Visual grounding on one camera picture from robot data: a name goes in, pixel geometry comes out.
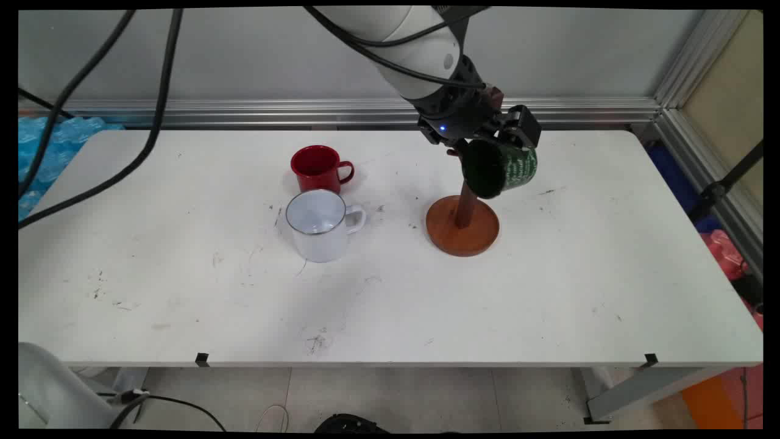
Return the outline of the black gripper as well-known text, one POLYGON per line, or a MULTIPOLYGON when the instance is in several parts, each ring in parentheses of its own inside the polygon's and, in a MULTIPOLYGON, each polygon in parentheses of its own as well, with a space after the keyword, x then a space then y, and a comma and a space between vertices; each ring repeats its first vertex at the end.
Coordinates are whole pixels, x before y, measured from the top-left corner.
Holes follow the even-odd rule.
POLYGON ((500 128, 501 142, 535 150, 542 133, 540 123, 525 105, 515 105, 502 113, 504 98, 504 92, 490 84, 479 90, 463 89, 443 105, 441 112, 424 114, 419 110, 417 130, 433 145, 454 147, 458 141, 491 137, 500 128))

